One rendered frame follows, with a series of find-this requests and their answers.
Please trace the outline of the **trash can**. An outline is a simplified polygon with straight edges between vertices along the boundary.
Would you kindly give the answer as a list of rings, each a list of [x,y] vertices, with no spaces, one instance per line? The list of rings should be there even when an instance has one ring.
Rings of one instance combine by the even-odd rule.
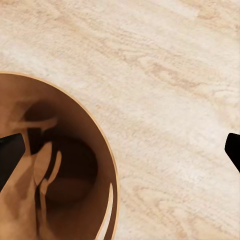
[[[25,153],[0,192],[0,240],[114,240],[116,161],[102,128],[75,97],[30,74],[0,71],[0,139]]]

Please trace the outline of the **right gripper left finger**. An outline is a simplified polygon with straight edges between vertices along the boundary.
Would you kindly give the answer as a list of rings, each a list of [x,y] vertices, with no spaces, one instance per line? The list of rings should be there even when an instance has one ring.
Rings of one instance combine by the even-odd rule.
[[[0,192],[26,151],[21,133],[0,138]]]

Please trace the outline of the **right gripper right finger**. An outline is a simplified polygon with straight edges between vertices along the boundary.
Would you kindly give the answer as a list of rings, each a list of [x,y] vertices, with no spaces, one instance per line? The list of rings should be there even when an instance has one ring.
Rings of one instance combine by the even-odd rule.
[[[225,143],[225,152],[240,173],[240,135],[229,133]]]

